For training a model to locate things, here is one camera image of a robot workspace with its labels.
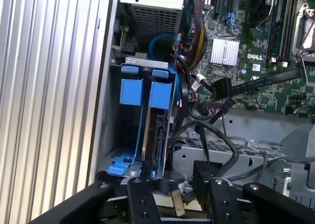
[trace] circuit board component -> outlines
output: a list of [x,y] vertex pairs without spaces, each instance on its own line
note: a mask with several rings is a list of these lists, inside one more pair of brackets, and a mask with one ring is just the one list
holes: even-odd
[[234,38],[214,38],[210,63],[235,66],[239,45]]

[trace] wire bundle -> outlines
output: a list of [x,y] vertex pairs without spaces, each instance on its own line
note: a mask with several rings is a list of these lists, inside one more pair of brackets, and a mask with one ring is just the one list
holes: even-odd
[[192,43],[186,62],[189,70],[194,69],[207,50],[208,36],[204,25],[202,0],[189,0],[186,10],[186,24],[191,29]]

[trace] black fan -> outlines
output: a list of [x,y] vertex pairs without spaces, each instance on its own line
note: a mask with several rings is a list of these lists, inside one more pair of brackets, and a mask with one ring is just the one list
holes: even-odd
[[277,0],[252,0],[248,20],[250,28],[256,28],[268,19],[276,2]]

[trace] motherboard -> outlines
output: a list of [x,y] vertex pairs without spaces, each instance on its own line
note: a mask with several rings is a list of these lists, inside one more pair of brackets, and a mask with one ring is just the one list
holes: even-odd
[[[209,82],[228,77],[232,79],[232,85],[238,85],[297,68],[302,70],[301,64],[295,63],[292,60],[291,52],[285,49],[288,46],[285,43],[288,33],[284,33],[284,31],[290,31],[289,27],[285,28],[288,26],[287,22],[290,22],[294,29],[300,6],[307,3],[309,8],[315,8],[315,0],[295,1],[296,7],[292,8],[289,5],[294,3],[292,0],[276,0],[273,13],[254,28],[255,24],[250,23],[249,18],[251,18],[251,11],[255,8],[253,6],[255,0],[233,0],[230,7],[233,15],[232,21],[227,21],[226,15],[229,12],[227,10],[229,0],[221,0],[223,5],[219,9],[219,13],[214,5],[205,4],[204,22],[209,41],[204,58],[194,72],[204,75]],[[299,33],[303,33],[304,25],[305,23],[299,25]],[[298,44],[301,43],[302,37],[303,34],[299,34]],[[220,41],[227,46],[236,43],[237,58],[224,57],[226,62],[230,62],[229,64],[222,64],[215,57],[217,56],[216,50],[220,48]],[[273,53],[277,51],[287,54],[289,60],[276,62]],[[308,84],[306,84],[305,78],[300,78],[259,88],[247,92],[245,97],[237,98],[237,104],[234,107],[312,118],[315,116],[315,110],[313,107],[305,107],[305,105],[315,104],[315,84],[313,83],[315,82],[315,68],[305,63],[305,71]],[[203,87],[200,87],[194,96],[194,100],[198,104],[204,104],[211,100],[210,98],[211,94]],[[256,102],[259,108],[254,108],[252,102]]]

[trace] ridged metal panel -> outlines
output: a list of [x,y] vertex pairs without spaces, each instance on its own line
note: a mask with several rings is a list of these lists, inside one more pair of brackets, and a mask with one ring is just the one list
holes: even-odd
[[86,186],[109,2],[0,0],[0,224]]

